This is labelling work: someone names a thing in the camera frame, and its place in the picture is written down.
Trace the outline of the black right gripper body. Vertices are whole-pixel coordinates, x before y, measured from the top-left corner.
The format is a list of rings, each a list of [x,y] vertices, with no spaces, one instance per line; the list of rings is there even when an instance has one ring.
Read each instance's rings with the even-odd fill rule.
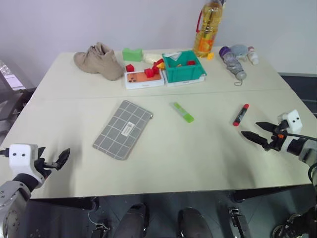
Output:
[[[289,127],[287,121],[282,121],[279,125],[275,125],[275,130],[272,133],[271,139],[272,141],[268,143],[267,146],[263,146],[266,151],[273,149],[275,151],[280,151],[281,147],[286,139],[287,131],[286,129]]]

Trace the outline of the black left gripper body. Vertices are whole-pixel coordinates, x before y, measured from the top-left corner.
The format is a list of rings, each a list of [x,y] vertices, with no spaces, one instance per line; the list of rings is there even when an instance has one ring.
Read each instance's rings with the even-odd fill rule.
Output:
[[[44,158],[39,158],[34,162],[36,171],[38,171],[44,179],[52,173],[52,169],[58,169],[58,164],[56,162],[46,163]]]

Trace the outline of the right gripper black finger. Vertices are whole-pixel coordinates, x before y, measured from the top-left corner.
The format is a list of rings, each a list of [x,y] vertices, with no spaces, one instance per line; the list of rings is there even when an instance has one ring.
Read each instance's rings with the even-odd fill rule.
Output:
[[[270,122],[265,122],[265,121],[256,122],[256,125],[258,125],[263,130],[269,131],[271,133],[273,133],[275,130],[275,125]]]
[[[251,142],[254,142],[261,146],[267,146],[267,139],[259,136],[258,134],[251,131],[241,131],[242,135]]]

